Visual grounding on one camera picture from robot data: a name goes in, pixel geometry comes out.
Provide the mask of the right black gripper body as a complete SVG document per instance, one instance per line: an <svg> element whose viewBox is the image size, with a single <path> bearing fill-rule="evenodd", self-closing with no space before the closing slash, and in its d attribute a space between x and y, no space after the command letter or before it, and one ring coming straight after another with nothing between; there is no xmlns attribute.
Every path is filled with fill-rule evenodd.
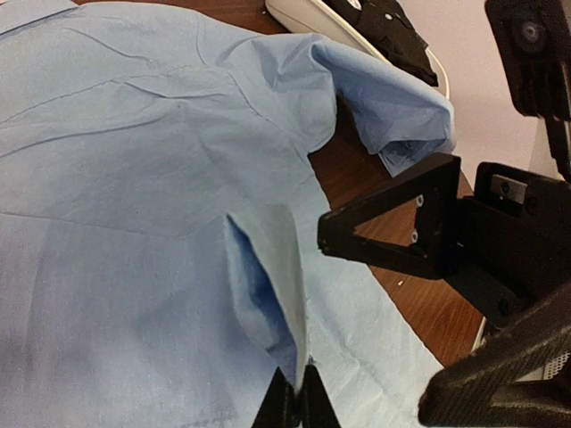
<svg viewBox="0 0 571 428"><path fill-rule="evenodd" d="M570 279L570 184L499 163L478 166L458 200L453 270L446 281L494 327Z"/></svg>

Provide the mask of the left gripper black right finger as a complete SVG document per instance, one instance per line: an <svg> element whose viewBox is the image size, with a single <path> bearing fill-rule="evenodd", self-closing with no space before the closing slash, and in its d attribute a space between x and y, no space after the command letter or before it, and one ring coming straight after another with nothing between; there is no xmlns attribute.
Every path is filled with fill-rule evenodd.
<svg viewBox="0 0 571 428"><path fill-rule="evenodd" d="M318 369L307 365L299 395L303 428L340 428Z"/></svg>

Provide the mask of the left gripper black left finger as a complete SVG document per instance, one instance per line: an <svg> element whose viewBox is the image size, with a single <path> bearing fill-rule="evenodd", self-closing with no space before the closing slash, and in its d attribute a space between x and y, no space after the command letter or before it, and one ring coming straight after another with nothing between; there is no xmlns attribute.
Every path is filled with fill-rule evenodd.
<svg viewBox="0 0 571 428"><path fill-rule="evenodd" d="M252 428L294 428L294 388L278 367L273 374Z"/></svg>

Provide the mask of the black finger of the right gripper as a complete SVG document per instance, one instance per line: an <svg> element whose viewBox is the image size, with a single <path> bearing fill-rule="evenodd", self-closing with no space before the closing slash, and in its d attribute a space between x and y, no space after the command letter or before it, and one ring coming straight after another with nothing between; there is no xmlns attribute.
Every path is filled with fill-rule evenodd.
<svg viewBox="0 0 571 428"><path fill-rule="evenodd" d="M460 158L436 153L319 218L327 256L442 279L451 263Z"/></svg>
<svg viewBox="0 0 571 428"><path fill-rule="evenodd" d="M523 378L570 351L570 286L522 313L485 345L437 373L418 420L438 427L568 427L570 366L553 378Z"/></svg>

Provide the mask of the light blue long sleeve shirt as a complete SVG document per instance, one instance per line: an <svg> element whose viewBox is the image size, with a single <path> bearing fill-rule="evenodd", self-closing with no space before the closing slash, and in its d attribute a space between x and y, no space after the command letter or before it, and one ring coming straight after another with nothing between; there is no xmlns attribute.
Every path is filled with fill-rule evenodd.
<svg viewBox="0 0 571 428"><path fill-rule="evenodd" d="M2 2L2 426L248 427L308 363L342 426L417 426L440 364L317 246L338 96L394 174L452 146L445 97L320 35Z"/></svg>

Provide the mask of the white plastic basket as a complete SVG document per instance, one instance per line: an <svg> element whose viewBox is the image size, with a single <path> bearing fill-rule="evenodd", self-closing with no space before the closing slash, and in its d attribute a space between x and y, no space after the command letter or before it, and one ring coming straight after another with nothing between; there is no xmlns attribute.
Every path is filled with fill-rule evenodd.
<svg viewBox="0 0 571 428"><path fill-rule="evenodd" d="M325 4L326 1L267 1L265 6L273 18L292 33L319 33L336 42L370 54L382 62L390 63L340 15ZM447 73L429 46L426 49L438 86L432 86L445 97L450 96Z"/></svg>

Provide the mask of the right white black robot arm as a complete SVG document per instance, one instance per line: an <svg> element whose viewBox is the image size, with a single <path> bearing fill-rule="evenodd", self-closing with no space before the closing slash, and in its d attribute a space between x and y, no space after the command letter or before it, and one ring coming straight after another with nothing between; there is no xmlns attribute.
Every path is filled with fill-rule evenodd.
<svg viewBox="0 0 571 428"><path fill-rule="evenodd" d="M558 178L484 162L458 197L460 160L435 153L319 219L329 256L444 280L495 334L437 373L418 404L435 427L567 427L570 369L570 4L489 1L512 102L543 119Z"/></svg>

